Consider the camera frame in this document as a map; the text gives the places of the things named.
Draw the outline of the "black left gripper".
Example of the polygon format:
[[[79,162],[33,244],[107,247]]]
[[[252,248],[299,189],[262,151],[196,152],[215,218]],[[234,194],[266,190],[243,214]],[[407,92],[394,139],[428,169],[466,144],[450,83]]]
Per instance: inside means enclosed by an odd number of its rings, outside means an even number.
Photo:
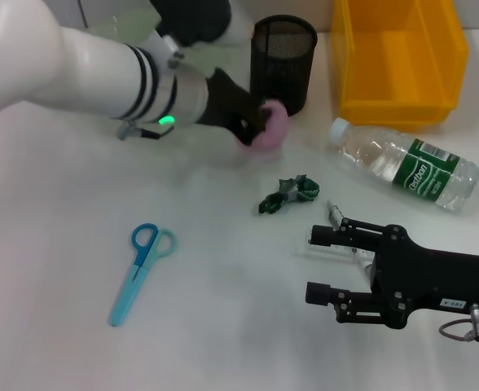
[[[197,123],[228,129],[243,145],[251,146],[265,131],[274,112],[274,102],[266,101],[260,106],[256,98],[221,68],[215,68],[212,76],[206,78],[206,84],[208,99]]]

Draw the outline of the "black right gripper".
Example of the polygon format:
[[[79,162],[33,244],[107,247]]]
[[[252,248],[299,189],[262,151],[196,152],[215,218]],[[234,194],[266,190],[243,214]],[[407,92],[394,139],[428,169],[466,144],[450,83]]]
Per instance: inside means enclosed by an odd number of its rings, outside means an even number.
[[[385,324],[403,329],[416,310],[467,314],[479,305],[479,256],[423,248],[401,226],[344,217],[337,229],[313,225],[310,243],[376,252],[371,290],[351,292],[308,282],[305,302],[332,305],[338,323]]]

